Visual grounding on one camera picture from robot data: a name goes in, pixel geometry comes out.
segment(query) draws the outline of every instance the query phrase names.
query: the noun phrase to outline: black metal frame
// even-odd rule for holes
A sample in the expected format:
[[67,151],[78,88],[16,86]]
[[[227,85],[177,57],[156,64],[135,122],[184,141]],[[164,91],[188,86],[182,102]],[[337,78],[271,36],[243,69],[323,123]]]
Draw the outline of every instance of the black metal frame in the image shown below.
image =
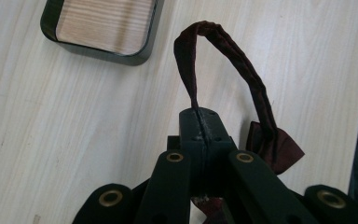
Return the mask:
[[314,186],[288,189],[254,153],[237,150],[212,110],[179,115],[180,136],[169,136],[150,179],[131,190],[95,190],[74,223],[188,223],[190,198],[224,198],[230,223],[358,223],[358,205],[343,192]]

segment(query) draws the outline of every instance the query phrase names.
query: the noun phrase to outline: dark red ribbon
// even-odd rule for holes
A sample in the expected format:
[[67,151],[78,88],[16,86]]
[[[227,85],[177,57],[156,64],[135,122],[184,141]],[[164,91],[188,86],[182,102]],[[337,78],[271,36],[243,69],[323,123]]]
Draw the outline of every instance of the dark red ribbon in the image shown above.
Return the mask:
[[249,85],[260,123],[254,121],[251,123],[246,150],[257,153],[275,174],[283,173],[301,159],[304,152],[285,131],[277,127],[266,87],[249,59],[222,26],[213,22],[200,21],[190,25],[174,42],[176,62],[190,95],[191,107],[199,108],[195,72],[197,35],[205,36],[226,55]]

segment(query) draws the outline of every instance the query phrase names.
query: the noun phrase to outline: black plastic part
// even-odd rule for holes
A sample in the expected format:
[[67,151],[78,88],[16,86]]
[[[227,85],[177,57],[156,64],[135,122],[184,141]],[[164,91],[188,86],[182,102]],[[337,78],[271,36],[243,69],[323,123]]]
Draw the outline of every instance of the black plastic part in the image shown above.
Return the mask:
[[168,136],[167,138],[167,150],[179,150],[180,149],[180,137],[179,136]]
[[219,115],[206,108],[189,108],[179,114],[180,148],[190,154],[191,195],[222,197],[225,190],[225,161],[237,150]]
[[231,199],[241,200],[246,208],[244,218],[249,216],[253,223],[318,223],[256,154],[234,151],[229,154],[228,162],[227,173],[236,191]]
[[135,219],[135,214],[139,210],[139,205],[145,195],[147,185],[149,184],[149,179],[144,181],[142,184],[138,185],[135,189],[132,190],[132,202],[131,202],[131,211],[128,217],[128,223],[133,223]]
[[338,189],[312,186],[305,191],[304,199],[321,223],[358,223],[358,204]]
[[129,188],[117,184],[105,185],[92,192],[73,223],[127,224],[127,218],[131,217],[131,201],[132,192]]
[[63,0],[48,0],[40,19],[40,28],[43,34],[52,41],[58,41],[56,28],[60,19],[63,6]]
[[253,223],[239,194],[232,186],[227,187],[224,198],[229,210],[229,213],[225,213],[227,220],[232,220],[233,223]]
[[134,223],[188,223],[190,156],[169,150],[158,161],[147,184]]
[[42,30],[42,33],[49,40],[64,43],[67,45],[79,46],[87,49],[76,50],[74,48],[66,48],[73,53],[79,53],[85,56],[94,58],[96,57],[99,59],[112,61],[115,63],[123,63],[126,65],[139,65],[146,62],[147,59],[150,57],[156,38],[158,23],[161,16],[162,7],[164,5],[164,0],[155,0],[155,5],[153,6],[153,12],[150,18],[150,24],[145,44],[138,52],[130,55],[124,55],[116,52],[107,51],[104,49],[96,49],[89,46],[78,45],[75,43],[63,42],[57,39],[56,29],[62,11],[63,2],[64,0],[48,0],[46,2],[46,6],[40,20],[40,28]]

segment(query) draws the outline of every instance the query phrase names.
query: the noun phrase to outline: rivet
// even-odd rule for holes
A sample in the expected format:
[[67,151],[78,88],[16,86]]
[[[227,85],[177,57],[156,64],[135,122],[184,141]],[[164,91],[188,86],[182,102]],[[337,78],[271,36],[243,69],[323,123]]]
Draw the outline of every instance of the rivet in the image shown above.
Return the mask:
[[325,189],[319,190],[317,196],[322,203],[325,203],[330,207],[341,209],[347,205],[341,197]]
[[170,153],[167,156],[167,161],[179,162],[182,159],[183,159],[183,155],[180,153],[176,153],[176,152]]
[[110,207],[120,203],[122,199],[123,199],[123,194],[119,190],[111,189],[106,191],[100,196],[99,202],[100,205],[104,207]]
[[252,162],[254,160],[254,158],[253,158],[253,156],[242,152],[242,153],[237,154],[237,160],[241,161],[241,162],[248,163],[248,162]]

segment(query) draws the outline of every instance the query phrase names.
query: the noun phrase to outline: wooden table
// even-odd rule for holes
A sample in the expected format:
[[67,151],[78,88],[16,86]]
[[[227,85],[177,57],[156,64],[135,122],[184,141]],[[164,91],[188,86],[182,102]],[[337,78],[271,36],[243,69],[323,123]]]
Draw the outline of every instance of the wooden table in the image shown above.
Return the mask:
[[[168,1],[151,58],[130,67],[47,40],[46,0],[0,0],[0,224],[71,223],[98,187],[150,177],[190,107],[173,40],[222,24],[263,78],[278,126],[306,156],[280,175],[348,189],[358,131],[358,1]],[[199,103],[240,149],[257,120],[247,85],[200,38]]]

